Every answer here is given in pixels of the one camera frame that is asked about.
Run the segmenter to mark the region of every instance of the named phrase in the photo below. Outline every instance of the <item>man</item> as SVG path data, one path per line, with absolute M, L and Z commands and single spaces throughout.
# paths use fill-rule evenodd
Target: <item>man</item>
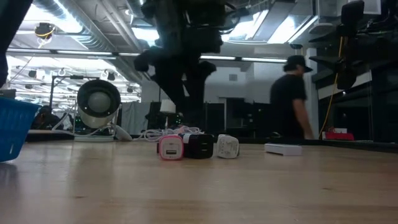
M 305 65 L 302 55 L 293 55 L 284 65 L 285 75 L 271 87 L 271 105 L 275 108 L 275 131 L 282 137 L 313 139 L 307 110 L 305 109 L 304 73 L 312 69 Z

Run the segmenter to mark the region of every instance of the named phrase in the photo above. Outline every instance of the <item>wooden table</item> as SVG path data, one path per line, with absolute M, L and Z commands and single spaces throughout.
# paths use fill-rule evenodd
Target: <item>wooden table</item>
M 398 223 L 398 155 L 263 149 L 160 161 L 148 142 L 26 144 L 0 164 L 0 223 Z

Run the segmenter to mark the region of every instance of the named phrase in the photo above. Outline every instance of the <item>white box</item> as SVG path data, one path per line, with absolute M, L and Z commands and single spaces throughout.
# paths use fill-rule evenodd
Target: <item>white box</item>
M 301 156 L 303 149 L 301 146 L 284 144 L 265 144 L 266 152 L 276 153 L 283 156 Z

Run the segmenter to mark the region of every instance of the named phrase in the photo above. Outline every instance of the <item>ceiling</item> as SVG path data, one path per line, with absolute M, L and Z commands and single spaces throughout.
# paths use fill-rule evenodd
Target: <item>ceiling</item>
M 155 29 L 132 28 L 130 30 L 123 29 L 123 26 L 131 27 L 134 24 L 142 24 L 139 19 L 133 19 L 131 10 L 127 5 L 127 1 L 138 0 L 52 0 L 64 6 L 64 10 L 71 11 L 71 14 L 66 14 L 64 19 L 59 19 L 49 12 L 45 12 L 40 8 L 40 4 L 48 2 L 44 0 L 35 0 L 26 15 L 20 29 L 15 36 L 11 47 L 16 48 L 31 48 L 36 49 L 42 43 L 40 39 L 34 34 L 35 27 L 40 22 L 49 22 L 55 24 L 58 28 L 54 31 L 51 42 L 42 46 L 42 49 L 57 49 L 57 50 L 96 50 L 93 47 L 88 47 L 87 44 L 81 41 L 81 38 L 88 34 L 95 34 L 101 41 L 102 48 L 98 47 L 98 51 L 112 51 L 112 52 L 140 52 L 140 47 L 136 44 L 137 39 L 144 39 L 148 44 L 153 44 L 153 41 L 158 38 Z M 322 7 L 333 0 L 322 1 Z M 287 42 L 286 36 L 293 35 L 302 25 L 308 22 L 308 18 L 313 14 L 312 0 L 298 0 L 296 4 L 290 5 L 289 9 L 281 6 L 285 15 L 279 16 L 279 26 L 270 28 L 267 26 L 267 21 L 270 17 L 272 8 L 270 8 L 270 0 L 234 0 L 232 1 L 236 6 L 244 7 L 251 6 L 253 20 L 240 23 L 229 36 L 223 36 L 225 40 L 220 55 L 225 56 L 240 56 L 240 57 L 272 57 L 272 58 L 286 58 L 289 55 L 296 54 L 296 51 L 291 49 L 288 44 L 279 44 L 279 42 Z M 74 20 L 75 26 L 70 23 L 70 17 Z M 306 44 L 308 39 L 312 38 L 306 30 L 299 38 L 298 43 Z M 141 89 L 139 84 L 141 80 L 145 80 L 147 75 L 137 73 L 133 66 L 132 57 L 120 57 L 117 60 L 101 60 L 100 58 L 45 58 L 8 56 L 11 64 L 11 75 L 13 79 L 11 86 L 17 88 L 19 92 L 28 91 L 25 85 L 21 83 L 30 83 L 33 88 L 29 91 L 49 93 L 49 84 L 51 82 L 51 75 L 57 74 L 59 71 L 66 71 L 67 74 L 81 75 L 88 77 L 101 77 L 106 79 L 108 72 L 115 72 L 116 79 L 113 83 L 117 84 L 119 91 L 126 95 L 126 101 L 139 100 Z M 238 67 L 242 71 L 246 71 L 250 62 L 234 62 L 234 61 L 212 61 L 217 67 Z M 31 78 L 28 76 L 30 70 L 40 70 L 43 76 Z M 83 80 L 63 80 L 55 92 L 59 94 L 75 94 L 70 86 L 82 85 Z M 133 93 L 127 92 L 127 87 L 133 86 Z M 21 93 L 21 97 L 29 99 L 28 94 Z M 36 100 L 36 97 L 30 97 L 30 100 Z

